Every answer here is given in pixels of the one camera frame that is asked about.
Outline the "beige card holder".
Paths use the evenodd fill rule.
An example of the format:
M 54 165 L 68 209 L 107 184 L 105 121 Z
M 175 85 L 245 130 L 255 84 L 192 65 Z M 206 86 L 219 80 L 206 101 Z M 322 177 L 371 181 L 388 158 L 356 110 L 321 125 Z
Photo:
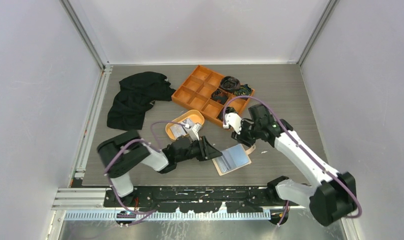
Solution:
M 243 145 L 237 144 L 221 151 L 222 156 L 212 159 L 212 162 L 219 176 L 223 176 L 237 169 L 250 165 L 252 163 L 249 155 L 256 149 L 253 145 L 244 149 Z

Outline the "orange oval tray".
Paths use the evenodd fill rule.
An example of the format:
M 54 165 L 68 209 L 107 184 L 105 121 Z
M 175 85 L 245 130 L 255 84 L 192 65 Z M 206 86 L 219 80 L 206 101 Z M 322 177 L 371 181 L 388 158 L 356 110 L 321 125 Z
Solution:
M 168 122 L 167 125 L 166 125 L 166 127 L 165 127 L 165 131 L 166 131 L 168 137 L 169 137 L 172 141 L 176 140 L 176 138 L 174 138 L 174 136 L 173 136 L 173 134 L 172 134 L 170 128 L 171 128 L 173 125 L 180 125 L 180 126 L 183 126 L 183 124 L 181 123 L 181 121 L 182 121 L 183 119 L 185 119 L 185 118 L 191 118 L 195 124 L 196 124 L 196 123 L 199 123 L 199 124 L 202 125 L 202 127 L 203 127 L 203 125 L 204 125 L 204 123 L 205 123 L 205 118 L 202 116 L 202 114 L 201 114 L 198 110 L 192 109 L 192 110 L 189 110 L 189 111 L 185 112 L 185 113 L 182 114 L 181 116 L 179 116 L 179 117 L 177 117 L 176 119 L 174 119 L 172 122 Z

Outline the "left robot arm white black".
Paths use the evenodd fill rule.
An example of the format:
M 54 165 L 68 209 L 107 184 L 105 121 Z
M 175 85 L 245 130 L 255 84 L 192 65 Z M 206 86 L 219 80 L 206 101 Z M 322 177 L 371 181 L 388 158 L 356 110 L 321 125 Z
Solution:
M 179 162 L 191 159 L 203 162 L 223 155 L 205 136 L 180 136 L 165 148 L 157 149 L 142 139 L 136 130 L 105 140 L 96 150 L 105 167 L 104 175 L 116 191 L 116 200 L 125 207 L 136 199 L 129 172 L 138 164 L 166 174 L 176 169 Z

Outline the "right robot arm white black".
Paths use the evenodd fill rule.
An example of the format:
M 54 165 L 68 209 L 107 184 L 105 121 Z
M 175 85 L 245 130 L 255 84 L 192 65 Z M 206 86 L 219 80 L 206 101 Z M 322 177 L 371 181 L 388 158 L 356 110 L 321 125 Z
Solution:
M 284 119 L 279 119 L 263 104 L 249 108 L 250 118 L 235 112 L 223 114 L 223 127 L 232 129 L 231 137 L 248 147 L 262 140 L 281 152 L 305 176 L 308 184 L 280 176 L 267 184 L 267 198 L 273 205 L 293 202 L 308 209 L 315 220 L 329 226 L 352 212 L 361 215 L 356 195 L 356 180 L 324 162 L 298 136 Z

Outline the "left credit card in tray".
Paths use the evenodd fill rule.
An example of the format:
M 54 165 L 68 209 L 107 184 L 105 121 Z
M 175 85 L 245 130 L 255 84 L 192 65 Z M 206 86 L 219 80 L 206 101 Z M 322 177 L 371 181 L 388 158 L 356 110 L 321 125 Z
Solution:
M 185 136 L 187 134 L 185 127 L 181 126 L 181 125 L 173 125 L 170 128 L 173 136 L 175 139 L 181 137 L 181 136 Z

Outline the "credit card in tray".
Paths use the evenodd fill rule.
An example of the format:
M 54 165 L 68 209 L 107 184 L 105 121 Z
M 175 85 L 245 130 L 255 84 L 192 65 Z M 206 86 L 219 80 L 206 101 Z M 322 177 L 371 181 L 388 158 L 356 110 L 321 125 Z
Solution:
M 193 120 L 192 120 L 191 118 L 189 118 L 189 117 L 183 119 L 183 120 L 181 121 L 181 123 L 183 124 L 183 127 L 184 127 L 185 129 L 191 129 L 191 128 L 195 125 L 195 123 L 193 122 Z
M 185 127 L 181 126 L 181 125 L 173 125 L 170 128 L 173 136 L 175 139 L 181 137 L 181 136 L 185 136 L 187 134 Z

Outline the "right credit card in tray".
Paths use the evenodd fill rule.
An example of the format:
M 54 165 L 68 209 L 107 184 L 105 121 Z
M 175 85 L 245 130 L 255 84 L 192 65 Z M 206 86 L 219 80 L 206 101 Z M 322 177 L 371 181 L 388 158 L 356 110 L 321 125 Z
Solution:
M 185 129 L 191 129 L 191 128 L 195 125 L 195 123 L 193 122 L 193 120 L 192 120 L 191 118 L 189 118 L 189 117 L 183 119 L 183 120 L 181 121 L 181 123 L 183 124 L 183 127 L 184 127 Z

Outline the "green yellow rolled tie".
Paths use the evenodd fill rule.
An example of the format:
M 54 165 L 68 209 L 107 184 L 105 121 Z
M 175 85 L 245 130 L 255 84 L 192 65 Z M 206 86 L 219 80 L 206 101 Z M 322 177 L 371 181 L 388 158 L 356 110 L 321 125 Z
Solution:
M 237 111 L 234 109 L 234 107 L 228 106 L 228 107 L 226 107 L 226 108 L 223 108 L 223 109 L 219 112 L 219 114 L 218 114 L 218 116 L 217 116 L 217 119 L 220 120 L 220 121 L 223 121 L 224 115 L 225 115 L 225 114 L 229 114 L 229 113 L 237 113 Z

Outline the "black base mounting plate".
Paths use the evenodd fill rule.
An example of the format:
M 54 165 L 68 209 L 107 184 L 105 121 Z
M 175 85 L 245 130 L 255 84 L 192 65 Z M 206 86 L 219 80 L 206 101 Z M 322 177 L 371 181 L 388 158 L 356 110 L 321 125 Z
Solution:
M 113 190 L 105 193 L 103 206 L 136 207 L 140 211 L 157 210 L 159 213 L 180 211 L 188 213 L 215 213 L 221 206 L 227 213 L 258 213 L 266 207 L 282 209 L 284 200 L 274 198 L 265 186 L 137 186 L 128 196 L 116 199 Z

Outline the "green patterned rolled tie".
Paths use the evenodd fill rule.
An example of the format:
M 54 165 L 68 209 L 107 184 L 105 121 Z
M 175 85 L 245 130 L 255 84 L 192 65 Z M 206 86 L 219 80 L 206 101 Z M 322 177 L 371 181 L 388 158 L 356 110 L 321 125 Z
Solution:
M 253 89 L 248 84 L 240 85 L 240 88 L 235 90 L 235 96 L 250 96 L 253 92 Z

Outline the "dark red rolled tie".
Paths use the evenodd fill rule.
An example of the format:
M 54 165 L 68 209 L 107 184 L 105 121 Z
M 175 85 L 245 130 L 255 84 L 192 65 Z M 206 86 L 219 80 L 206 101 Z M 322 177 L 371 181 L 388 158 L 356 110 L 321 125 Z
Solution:
M 221 105 L 225 105 L 227 100 L 228 100 L 229 96 L 227 94 L 227 92 L 221 90 L 221 89 L 216 89 L 212 94 L 210 99 L 221 104 Z

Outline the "dark brown rolled tie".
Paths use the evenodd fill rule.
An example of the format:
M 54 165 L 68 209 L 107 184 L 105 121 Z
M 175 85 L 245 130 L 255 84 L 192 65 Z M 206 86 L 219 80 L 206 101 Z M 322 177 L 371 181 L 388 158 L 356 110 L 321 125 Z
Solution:
M 225 76 L 221 79 L 219 88 L 233 94 L 241 88 L 241 83 L 233 76 Z

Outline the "orange compartment organizer box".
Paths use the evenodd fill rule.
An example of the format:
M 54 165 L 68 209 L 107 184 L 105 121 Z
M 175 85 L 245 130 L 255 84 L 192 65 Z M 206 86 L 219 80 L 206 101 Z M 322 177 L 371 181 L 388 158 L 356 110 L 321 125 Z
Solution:
M 225 75 L 198 65 L 172 95 L 172 101 L 188 110 L 198 110 L 206 120 L 222 126 L 223 123 L 217 119 L 217 116 L 223 108 L 234 107 L 238 114 L 242 114 L 250 101 L 247 98 L 239 98 L 232 103 L 228 103 L 229 100 L 236 97 L 229 92 L 227 92 L 229 98 L 225 105 L 211 100 L 211 94 L 216 89 L 220 89 L 219 84 L 223 77 Z

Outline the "black cloth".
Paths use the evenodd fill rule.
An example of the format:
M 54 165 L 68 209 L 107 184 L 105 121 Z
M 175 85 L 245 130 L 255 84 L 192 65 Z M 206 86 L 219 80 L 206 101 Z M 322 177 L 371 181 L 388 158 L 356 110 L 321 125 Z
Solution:
M 162 73 L 145 71 L 119 81 L 120 91 L 114 97 L 107 114 L 106 125 L 111 129 L 141 130 L 145 114 L 156 101 L 169 102 L 175 89 Z

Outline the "aluminium front frame rail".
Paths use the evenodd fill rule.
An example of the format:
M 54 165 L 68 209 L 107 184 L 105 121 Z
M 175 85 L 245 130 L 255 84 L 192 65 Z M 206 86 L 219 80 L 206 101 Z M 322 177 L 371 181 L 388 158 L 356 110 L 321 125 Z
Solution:
M 105 193 L 110 188 L 60 188 L 53 202 L 53 210 L 64 210 L 66 220 L 113 220 L 120 225 L 134 221 L 218 221 L 218 220 L 268 220 L 277 222 L 284 207 L 264 207 L 260 212 L 227 213 L 222 205 L 218 212 L 182 213 L 179 210 L 165 213 L 155 209 L 140 211 L 138 208 L 104 207 Z

